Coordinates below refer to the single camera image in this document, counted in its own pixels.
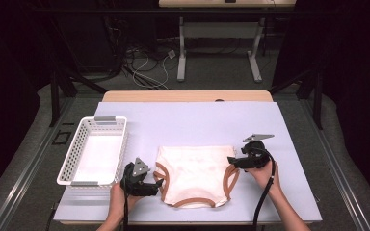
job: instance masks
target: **black cable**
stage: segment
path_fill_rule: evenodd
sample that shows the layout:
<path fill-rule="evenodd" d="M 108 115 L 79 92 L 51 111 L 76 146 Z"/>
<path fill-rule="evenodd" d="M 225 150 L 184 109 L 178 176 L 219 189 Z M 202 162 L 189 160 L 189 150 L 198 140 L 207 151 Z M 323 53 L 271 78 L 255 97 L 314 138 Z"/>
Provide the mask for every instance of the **black cable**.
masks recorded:
<path fill-rule="evenodd" d="M 260 209 L 263 205 L 264 199 L 269 193 L 270 187 L 273 185 L 273 181 L 275 180 L 275 172 L 276 172 L 276 162 L 273 156 L 266 149 L 260 149 L 260 150 L 264 151 L 267 155 L 269 155 L 270 159 L 272 160 L 272 175 L 269 178 L 269 181 L 267 182 L 267 185 L 264 188 L 264 191 L 260 196 L 259 202 L 257 203 L 256 210 L 254 211 L 253 231 L 256 231 L 257 229 L 257 219 L 259 217 Z"/>
<path fill-rule="evenodd" d="M 164 38 L 163 40 L 157 41 L 159 46 L 169 48 L 170 50 L 179 51 L 179 43 L 175 37 L 173 38 Z"/>
<path fill-rule="evenodd" d="M 260 77 L 261 77 L 261 72 L 267 67 L 268 64 L 270 64 L 272 62 L 272 57 L 270 55 L 270 51 L 269 49 L 267 50 L 267 56 L 269 57 L 267 63 L 265 63 L 260 69 L 259 69 L 259 72 L 260 72 Z"/>
<path fill-rule="evenodd" d="M 125 177 L 123 178 L 124 180 L 124 220 L 123 220 L 123 231 L 127 231 L 127 226 L 128 226 L 128 192 L 125 189 L 126 182 L 125 182 Z"/>
<path fill-rule="evenodd" d="M 56 213 L 57 207 L 59 205 L 59 202 L 60 201 L 58 201 L 56 203 L 53 203 L 53 205 L 52 205 L 52 208 L 51 208 L 52 212 L 50 212 L 50 216 L 47 219 L 47 223 L 46 223 L 46 229 L 45 229 L 46 231 L 49 231 L 49 229 L 50 229 L 50 224 L 52 223 L 52 220 L 55 217 L 55 213 Z"/>
<path fill-rule="evenodd" d="M 227 46 L 223 47 L 220 51 L 217 51 L 216 54 L 231 54 L 231 53 L 235 52 L 240 47 L 240 38 L 237 39 L 237 45 L 233 48 L 233 50 L 223 52 L 223 51 L 225 51 L 225 49 L 227 49 L 227 47 L 230 46 L 231 43 L 229 43 Z"/>

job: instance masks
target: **white plastic basket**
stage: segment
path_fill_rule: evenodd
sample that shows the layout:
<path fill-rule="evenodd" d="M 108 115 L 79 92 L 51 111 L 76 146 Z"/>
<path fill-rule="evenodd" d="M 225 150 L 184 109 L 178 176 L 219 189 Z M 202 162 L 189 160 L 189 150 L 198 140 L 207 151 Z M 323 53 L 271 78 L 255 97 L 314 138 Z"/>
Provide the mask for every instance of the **white plastic basket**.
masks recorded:
<path fill-rule="evenodd" d="M 119 180 L 127 140 L 122 116 L 84 117 L 59 172 L 59 185 L 109 187 Z"/>

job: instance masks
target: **hand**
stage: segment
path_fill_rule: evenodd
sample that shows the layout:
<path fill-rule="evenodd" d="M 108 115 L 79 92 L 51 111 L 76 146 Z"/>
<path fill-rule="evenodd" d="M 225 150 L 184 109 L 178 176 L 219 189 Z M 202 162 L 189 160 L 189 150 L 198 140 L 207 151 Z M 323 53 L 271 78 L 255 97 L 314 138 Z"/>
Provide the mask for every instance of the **hand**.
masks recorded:
<path fill-rule="evenodd" d="M 143 197 L 133 195 L 128 196 L 128 212 L 134 208 L 134 205 L 141 198 Z M 119 183 L 116 183 L 110 189 L 110 206 L 108 216 L 98 230 L 115 230 L 124 218 L 124 204 L 124 190 L 121 188 Z"/>
<path fill-rule="evenodd" d="M 273 180 L 273 185 L 270 188 L 281 189 L 280 182 L 278 178 L 278 164 L 275 162 L 276 171 L 275 171 L 275 179 Z M 257 184 L 264 190 L 269 181 L 269 178 L 272 176 L 272 161 L 269 161 L 264 167 L 261 168 L 247 168 L 245 169 L 248 173 L 250 173 L 254 179 L 256 180 Z"/>

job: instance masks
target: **pink-trimmed cloth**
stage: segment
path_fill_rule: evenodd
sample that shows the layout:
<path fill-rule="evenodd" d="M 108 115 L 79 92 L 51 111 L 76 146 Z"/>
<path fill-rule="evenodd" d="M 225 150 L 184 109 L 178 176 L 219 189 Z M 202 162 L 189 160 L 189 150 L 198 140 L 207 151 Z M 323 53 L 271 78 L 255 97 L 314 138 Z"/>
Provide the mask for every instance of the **pink-trimmed cloth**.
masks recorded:
<path fill-rule="evenodd" d="M 233 146 L 161 146 L 153 172 L 161 200 L 176 208 L 219 207 L 230 200 L 239 169 Z"/>

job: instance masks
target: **white table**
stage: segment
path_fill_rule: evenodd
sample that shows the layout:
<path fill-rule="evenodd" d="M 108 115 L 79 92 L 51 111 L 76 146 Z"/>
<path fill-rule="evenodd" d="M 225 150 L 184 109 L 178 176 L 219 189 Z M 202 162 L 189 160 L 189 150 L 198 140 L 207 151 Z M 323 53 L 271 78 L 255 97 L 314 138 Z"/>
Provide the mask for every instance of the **white table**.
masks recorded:
<path fill-rule="evenodd" d="M 291 8 L 295 4 L 296 0 L 236 0 L 235 3 L 226 3 L 225 0 L 159 0 L 159 6 L 167 8 Z"/>
<path fill-rule="evenodd" d="M 274 134 L 264 140 L 279 164 L 281 185 L 305 222 L 322 220 L 282 114 L 275 102 L 101 102 L 95 116 L 126 116 L 128 143 L 125 166 L 140 157 L 152 171 L 160 145 L 233 145 L 243 157 L 242 139 L 252 133 Z M 176 209 L 164 204 L 160 193 L 139 201 L 130 224 L 251 224 L 262 191 L 243 171 L 224 206 L 211 209 Z M 55 220 L 63 223 L 102 222 L 108 212 L 109 191 L 66 188 Z M 273 203 L 266 199 L 259 223 L 280 222 Z"/>

